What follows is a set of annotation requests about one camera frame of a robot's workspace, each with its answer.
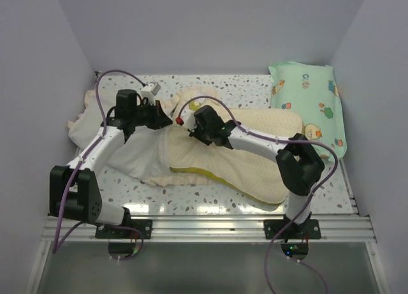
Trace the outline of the white pillowcase with cream ruffle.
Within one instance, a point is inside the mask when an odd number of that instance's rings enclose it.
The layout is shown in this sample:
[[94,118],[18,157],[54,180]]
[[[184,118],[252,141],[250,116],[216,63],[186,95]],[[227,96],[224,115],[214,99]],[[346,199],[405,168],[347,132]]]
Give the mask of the white pillowcase with cream ruffle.
[[[85,149],[97,135],[102,123],[96,93],[89,90],[84,98],[85,110],[75,122],[68,122],[68,136],[80,149]],[[136,128],[129,140],[106,163],[117,171],[151,186],[209,185],[213,181],[206,171],[192,163],[199,155],[194,146],[202,143],[188,136],[180,126],[151,130]]]

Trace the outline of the cream yellow dotted pillow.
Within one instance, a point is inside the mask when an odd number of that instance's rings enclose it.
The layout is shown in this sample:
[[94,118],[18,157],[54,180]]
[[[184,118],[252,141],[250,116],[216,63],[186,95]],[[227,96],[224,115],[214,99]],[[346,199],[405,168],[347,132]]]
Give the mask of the cream yellow dotted pillow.
[[[177,116],[188,99],[202,96],[202,99],[190,102],[186,110],[195,111],[202,105],[209,105],[223,121],[235,117],[242,125],[273,136],[292,137],[303,130],[301,117],[292,111],[270,108],[226,111],[213,101],[217,95],[217,91],[211,87],[186,87],[162,104],[165,110]],[[176,124],[168,128],[166,161],[173,172],[185,173],[190,177],[200,175],[261,202],[279,204],[288,195],[274,162],[246,151],[230,150],[214,144],[206,146]]]

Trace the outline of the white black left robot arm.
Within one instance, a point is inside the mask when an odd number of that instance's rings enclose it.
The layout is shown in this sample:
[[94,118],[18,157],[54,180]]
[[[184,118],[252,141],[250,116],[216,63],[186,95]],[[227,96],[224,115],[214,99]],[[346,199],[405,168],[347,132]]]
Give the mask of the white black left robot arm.
[[102,200],[97,177],[111,156],[117,152],[139,126],[152,130],[172,124],[155,95],[159,84],[147,83],[140,92],[119,90],[92,142],[65,166],[50,171],[49,214],[96,226],[109,224],[118,238],[131,234],[133,224],[129,210]]

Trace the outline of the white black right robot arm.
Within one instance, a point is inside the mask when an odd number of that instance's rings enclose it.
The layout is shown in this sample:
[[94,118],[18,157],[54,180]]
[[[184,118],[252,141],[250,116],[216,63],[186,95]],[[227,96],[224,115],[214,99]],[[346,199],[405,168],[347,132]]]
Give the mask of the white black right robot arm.
[[324,163],[305,136],[299,133],[292,137],[272,136],[242,126],[234,119],[225,122],[208,105],[197,111],[182,112],[181,119],[189,135],[205,145],[241,150],[274,162],[289,190],[284,231],[294,239],[306,232],[313,190]]

